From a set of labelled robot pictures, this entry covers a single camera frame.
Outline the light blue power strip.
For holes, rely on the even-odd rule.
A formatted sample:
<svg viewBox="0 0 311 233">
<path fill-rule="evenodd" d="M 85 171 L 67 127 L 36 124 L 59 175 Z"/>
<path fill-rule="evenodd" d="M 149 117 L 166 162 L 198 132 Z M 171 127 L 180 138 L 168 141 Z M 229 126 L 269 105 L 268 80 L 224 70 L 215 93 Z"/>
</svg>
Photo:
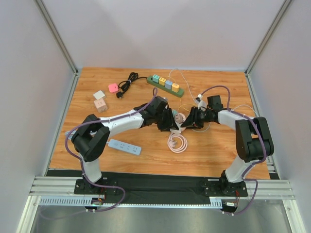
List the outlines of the light blue power strip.
<svg viewBox="0 0 311 233">
<path fill-rule="evenodd" d="M 104 151 L 106 145 L 109 147 L 130 153 L 133 155 L 140 155 L 141 147 L 129 143 L 121 142 L 115 139 L 109 139 L 110 131 L 98 130 L 96 132 L 78 132 L 74 131 L 67 134 L 68 138 L 65 140 L 65 148 L 71 153 L 68 142 L 71 141 L 74 149 L 79 153 L 84 160 L 91 161 L 98 158 Z"/>
</svg>

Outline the white charger plug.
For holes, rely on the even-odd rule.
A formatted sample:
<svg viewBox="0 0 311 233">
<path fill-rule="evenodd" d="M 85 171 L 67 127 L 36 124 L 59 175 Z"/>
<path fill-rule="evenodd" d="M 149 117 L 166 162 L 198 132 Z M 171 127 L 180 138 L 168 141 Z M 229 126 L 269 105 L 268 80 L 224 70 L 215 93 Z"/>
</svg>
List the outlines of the white charger plug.
<svg viewBox="0 0 311 233">
<path fill-rule="evenodd" d="M 96 100 L 99 100 L 99 99 L 105 99 L 106 95 L 105 95 L 105 93 L 103 91 L 99 90 L 99 91 L 97 91 L 96 93 L 93 94 L 93 97 Z"/>
</svg>

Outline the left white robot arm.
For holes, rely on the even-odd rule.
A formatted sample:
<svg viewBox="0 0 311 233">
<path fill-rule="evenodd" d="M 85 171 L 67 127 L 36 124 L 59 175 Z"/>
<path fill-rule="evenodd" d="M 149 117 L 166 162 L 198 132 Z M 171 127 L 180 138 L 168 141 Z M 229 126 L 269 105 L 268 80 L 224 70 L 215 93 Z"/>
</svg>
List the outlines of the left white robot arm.
<svg viewBox="0 0 311 233">
<path fill-rule="evenodd" d="M 95 185 L 102 178 L 99 157 L 109 138 L 152 124 L 156 124 L 160 131 L 178 129 L 172 109 L 160 96 L 121 115 L 102 118 L 97 118 L 94 114 L 87 116 L 81 125 L 74 128 L 75 133 L 71 138 L 85 179 Z"/>
</svg>

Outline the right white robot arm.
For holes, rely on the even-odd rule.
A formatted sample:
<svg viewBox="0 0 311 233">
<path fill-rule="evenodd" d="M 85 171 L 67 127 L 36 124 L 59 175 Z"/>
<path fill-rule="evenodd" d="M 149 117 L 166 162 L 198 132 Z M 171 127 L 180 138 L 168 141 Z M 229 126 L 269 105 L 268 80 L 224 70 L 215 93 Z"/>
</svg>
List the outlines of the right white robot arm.
<svg viewBox="0 0 311 233">
<path fill-rule="evenodd" d="M 201 129 L 205 123 L 215 122 L 235 130 L 237 157 L 221 176 L 224 185 L 240 183 L 256 165 L 263 163 L 274 153 L 274 144 L 266 118 L 249 117 L 225 108 L 219 95 L 200 98 L 197 107 L 192 107 L 182 128 Z"/>
</svg>

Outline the beige patterned cube charger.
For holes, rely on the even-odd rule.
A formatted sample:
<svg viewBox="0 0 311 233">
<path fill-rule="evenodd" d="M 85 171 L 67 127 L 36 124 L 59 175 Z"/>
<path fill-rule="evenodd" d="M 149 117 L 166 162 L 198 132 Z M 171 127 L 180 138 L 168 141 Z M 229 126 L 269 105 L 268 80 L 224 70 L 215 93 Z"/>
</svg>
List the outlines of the beige patterned cube charger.
<svg viewBox="0 0 311 233">
<path fill-rule="evenodd" d="M 95 100 L 94 105 L 99 113 L 102 113 L 108 110 L 108 106 L 103 98 Z"/>
</svg>

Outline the pink round power strip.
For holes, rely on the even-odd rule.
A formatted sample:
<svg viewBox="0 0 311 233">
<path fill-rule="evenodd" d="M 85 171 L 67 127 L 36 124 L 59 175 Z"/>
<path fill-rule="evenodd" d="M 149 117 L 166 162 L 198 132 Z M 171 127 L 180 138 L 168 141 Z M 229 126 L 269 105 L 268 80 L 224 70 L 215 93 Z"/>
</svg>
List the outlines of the pink round power strip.
<svg viewBox="0 0 311 233">
<path fill-rule="evenodd" d="M 188 147 L 187 139 L 182 135 L 183 128 L 181 128 L 181 124 L 177 123 L 177 130 L 170 130 L 170 135 L 167 141 L 168 148 L 173 153 L 182 153 Z"/>
</svg>

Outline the brown pink charger plug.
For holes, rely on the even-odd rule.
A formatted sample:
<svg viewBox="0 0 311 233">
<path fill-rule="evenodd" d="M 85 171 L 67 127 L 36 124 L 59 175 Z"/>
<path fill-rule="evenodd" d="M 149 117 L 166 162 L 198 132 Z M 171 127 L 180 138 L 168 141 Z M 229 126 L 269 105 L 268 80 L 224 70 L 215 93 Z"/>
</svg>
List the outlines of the brown pink charger plug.
<svg viewBox="0 0 311 233">
<path fill-rule="evenodd" d="M 177 123 L 182 124 L 185 121 L 186 117 L 182 113 L 176 113 L 174 115 L 174 119 Z"/>
</svg>

